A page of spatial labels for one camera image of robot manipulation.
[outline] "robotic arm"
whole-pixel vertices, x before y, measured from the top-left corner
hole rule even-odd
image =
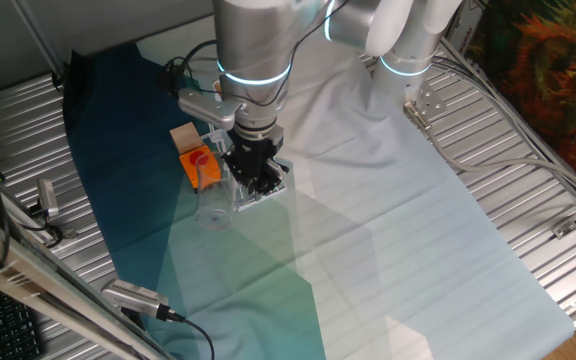
[[[372,56],[383,55],[375,81],[403,108],[403,100],[419,92],[411,84],[423,81],[441,31],[459,3],[213,0],[224,101],[182,89],[180,107],[227,130],[234,145],[224,159],[233,175],[251,194],[267,194],[288,171],[274,160],[284,136],[277,115],[286,103],[298,34],[315,22],[330,41],[347,43]],[[325,18],[318,16],[322,11]]]

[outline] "table surface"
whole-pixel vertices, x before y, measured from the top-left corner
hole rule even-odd
[[[179,35],[188,41],[187,33],[197,29],[203,29],[201,35],[205,37],[205,31],[210,31],[206,24],[211,20],[202,21],[196,24],[197,28],[175,29],[152,40],[152,44],[146,43],[153,48],[166,47],[164,53],[185,54],[187,45],[170,44]],[[157,60],[153,53],[148,55],[143,48],[142,52],[145,57]],[[470,85],[433,70],[428,82],[448,105],[446,114],[431,121],[449,154],[471,163],[535,156],[508,119]],[[62,96],[52,87],[49,76],[0,92],[0,169],[8,178],[8,191],[26,205],[36,202],[35,178],[54,179],[60,215],[53,221],[76,229],[78,237],[65,240],[53,252],[93,288],[100,289],[116,274],[72,162],[61,101]],[[487,173],[458,172],[458,175],[551,297],[565,311],[574,310],[576,234],[558,241],[553,239],[550,228],[576,212],[576,198],[552,173],[529,166]],[[40,324],[48,350],[45,359],[114,358],[105,349],[48,318],[41,319]]]

